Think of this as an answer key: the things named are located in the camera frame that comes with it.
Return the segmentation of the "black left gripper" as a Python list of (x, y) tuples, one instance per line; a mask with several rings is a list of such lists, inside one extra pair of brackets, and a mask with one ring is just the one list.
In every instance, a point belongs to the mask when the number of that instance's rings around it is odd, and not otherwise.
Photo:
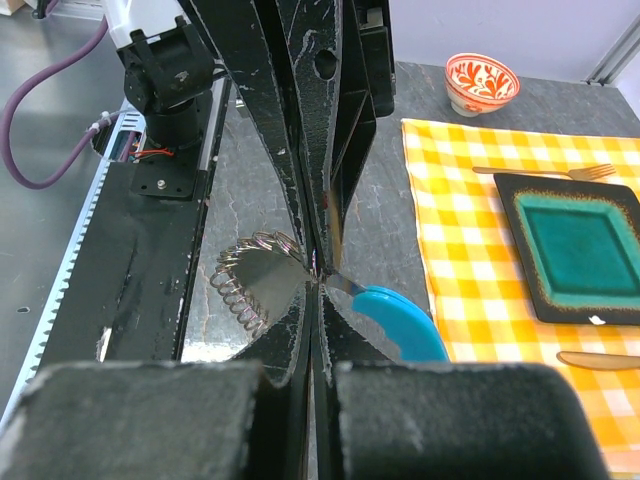
[(377, 119), (395, 109), (389, 3), (181, 6), (248, 109), (284, 193), (304, 267), (314, 257), (318, 272), (331, 271), (339, 257), (337, 218), (345, 223)]

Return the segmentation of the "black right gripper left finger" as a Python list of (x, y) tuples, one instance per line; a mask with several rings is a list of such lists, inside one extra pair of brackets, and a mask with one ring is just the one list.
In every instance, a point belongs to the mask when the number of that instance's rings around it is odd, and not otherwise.
[(307, 294), (237, 358), (46, 368), (1, 436), (5, 479), (302, 479)]

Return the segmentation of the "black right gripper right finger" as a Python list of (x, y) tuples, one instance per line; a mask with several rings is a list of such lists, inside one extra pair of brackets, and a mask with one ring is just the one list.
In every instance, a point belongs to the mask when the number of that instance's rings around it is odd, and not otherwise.
[(393, 362), (316, 294), (322, 479), (606, 479), (580, 401), (537, 363)]

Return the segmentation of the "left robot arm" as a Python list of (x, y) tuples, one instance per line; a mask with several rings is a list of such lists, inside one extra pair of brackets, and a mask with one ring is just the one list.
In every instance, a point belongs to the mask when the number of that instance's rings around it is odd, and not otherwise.
[(282, 187), (304, 266), (341, 264), (377, 121), (395, 108), (385, 1), (106, 1), (128, 101), (149, 138), (195, 138), (195, 100), (228, 77)]

